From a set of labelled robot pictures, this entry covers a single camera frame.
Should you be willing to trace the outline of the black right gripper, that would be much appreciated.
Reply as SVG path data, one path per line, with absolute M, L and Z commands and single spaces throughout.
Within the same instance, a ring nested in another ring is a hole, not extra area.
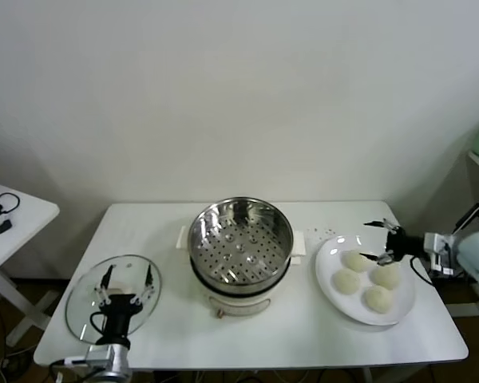
M 386 252 L 381 255 L 359 253 L 362 257 L 375 262 L 380 267 L 399 263 L 407 255 L 417 258 L 425 258 L 426 252 L 424 250 L 423 236 L 408 235 L 402 227 L 399 227 L 396 223 L 393 223 L 388 219 L 372 220 L 363 225 L 388 230 L 386 237 Z

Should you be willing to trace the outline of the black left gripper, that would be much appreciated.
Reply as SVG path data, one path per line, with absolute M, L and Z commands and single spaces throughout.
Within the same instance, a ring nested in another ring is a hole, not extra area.
M 153 266 L 150 263 L 144 277 L 144 285 L 140 292 L 135 294 L 112 294 L 108 288 L 114 265 L 110 265 L 101 277 L 99 287 L 96 288 L 99 314 L 105 317 L 105 327 L 97 340 L 98 345 L 131 346 L 129 340 L 129 324 L 133 316 L 140 313 L 140 306 L 152 310 L 155 286 Z

